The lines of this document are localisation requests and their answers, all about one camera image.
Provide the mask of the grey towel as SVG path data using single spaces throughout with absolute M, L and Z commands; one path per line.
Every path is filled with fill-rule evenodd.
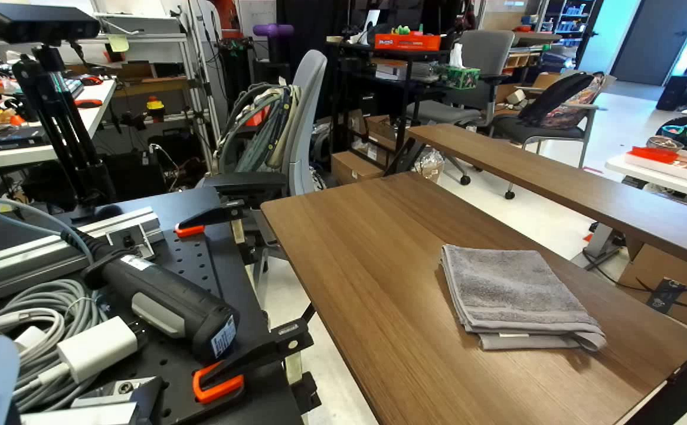
M 599 324 L 537 250 L 447 244 L 439 266 L 457 324 L 483 349 L 606 347 Z

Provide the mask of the grey office chair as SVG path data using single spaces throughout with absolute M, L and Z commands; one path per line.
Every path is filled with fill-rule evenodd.
M 308 50 L 290 82 L 252 82 L 226 118 L 200 186 L 259 206 L 317 188 L 311 129 L 328 56 Z

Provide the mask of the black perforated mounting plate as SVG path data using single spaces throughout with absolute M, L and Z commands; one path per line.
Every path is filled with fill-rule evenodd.
M 194 283 L 194 280 L 187 279 L 187 277 L 184 277 L 184 279 L 191 280 L 194 285 L 198 285 L 198 288 L 212 293 L 215 297 L 225 299 L 223 288 L 220 288 L 220 279 L 218 279 L 215 266 L 212 266 L 211 262 L 204 266 L 204 273 L 205 273 L 205 283 Z M 241 347 L 239 347 L 239 335 L 236 335 L 236 342 L 232 344 L 232 349 L 228 349 L 223 359 L 218 359 L 218 362 L 233 359 L 233 357 L 239 357 L 239 355 L 252 349 L 256 344 L 249 344 L 245 349 L 241 349 Z M 232 398 L 239 398 L 239 397 L 245 392 L 245 388 L 239 389 L 236 394 L 228 394 L 228 397 L 225 397 L 225 398 L 211 404 L 211 407 L 200 407 L 200 404 L 194 398 L 194 401 L 200 407 L 200 411 L 198 411 L 198 412 L 188 412 L 188 415 L 184 415 L 177 425 L 184 425 L 187 420 L 195 420 L 198 415 L 205 415 L 205 412 L 211 412 L 211 411 L 215 411 L 215 409 L 228 404 Z

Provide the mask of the black handheld scanner device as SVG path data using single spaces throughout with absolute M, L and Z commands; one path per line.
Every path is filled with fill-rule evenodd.
M 200 364 L 215 364 L 236 342 L 239 314 L 228 303 L 143 257 L 101 254 L 86 279 L 97 288 L 109 285 L 162 335 L 187 340 Z

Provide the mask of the orange black clamp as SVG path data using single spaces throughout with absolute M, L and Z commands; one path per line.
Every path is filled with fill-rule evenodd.
M 259 366 L 284 362 L 285 357 L 313 344 L 309 318 L 313 307 L 308 307 L 298 318 L 276 325 L 270 338 L 252 349 L 198 368 L 191 375 L 191 394 L 200 407 L 211 407 L 245 388 L 245 375 Z

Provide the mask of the black mesh chair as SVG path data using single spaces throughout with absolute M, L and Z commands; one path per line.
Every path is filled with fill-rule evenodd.
M 519 144 L 521 148 L 534 144 L 537 154 L 544 140 L 581 141 L 579 160 L 585 160 L 598 114 L 594 98 L 606 82 L 609 75 L 603 71 L 568 74 L 545 88 L 519 114 L 495 116 L 489 122 L 489 134 Z

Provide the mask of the black tripod stand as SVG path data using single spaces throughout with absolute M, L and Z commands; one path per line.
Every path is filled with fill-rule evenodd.
M 12 74 L 55 148 L 73 202 L 83 207 L 110 202 L 115 186 L 67 85 L 58 46 L 42 42 L 31 54 L 22 54 Z

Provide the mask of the white power adapter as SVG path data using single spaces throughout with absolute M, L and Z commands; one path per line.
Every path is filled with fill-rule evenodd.
M 121 318 L 106 318 L 56 344 L 62 362 L 75 383 L 83 383 L 136 351 L 136 335 Z

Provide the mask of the long wooden bench table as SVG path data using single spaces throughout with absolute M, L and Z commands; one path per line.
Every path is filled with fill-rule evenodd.
M 639 244 L 687 259 L 687 206 L 590 174 L 450 122 L 415 126 L 406 134 L 441 154 L 589 215 Z

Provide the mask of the cardboard box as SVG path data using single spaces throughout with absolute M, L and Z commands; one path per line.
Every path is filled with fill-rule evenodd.
M 644 246 L 618 279 L 618 288 L 648 307 L 687 324 L 687 262 Z

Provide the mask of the white side table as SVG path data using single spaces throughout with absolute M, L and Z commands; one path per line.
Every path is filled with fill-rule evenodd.
M 642 157 L 636 150 L 629 150 L 609 157 L 606 167 L 618 172 L 632 186 L 655 183 L 687 195 L 687 150 L 681 150 L 670 162 Z

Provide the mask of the aluminium extrusion rail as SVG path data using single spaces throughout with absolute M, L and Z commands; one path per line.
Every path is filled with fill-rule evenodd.
M 81 225 L 81 232 L 133 248 L 142 257 L 154 257 L 154 246 L 162 238 L 161 219 L 152 207 L 140 207 L 99 221 Z M 81 272 L 86 254 L 58 237 L 42 237 L 0 250 L 0 297 L 14 296 L 31 283 Z

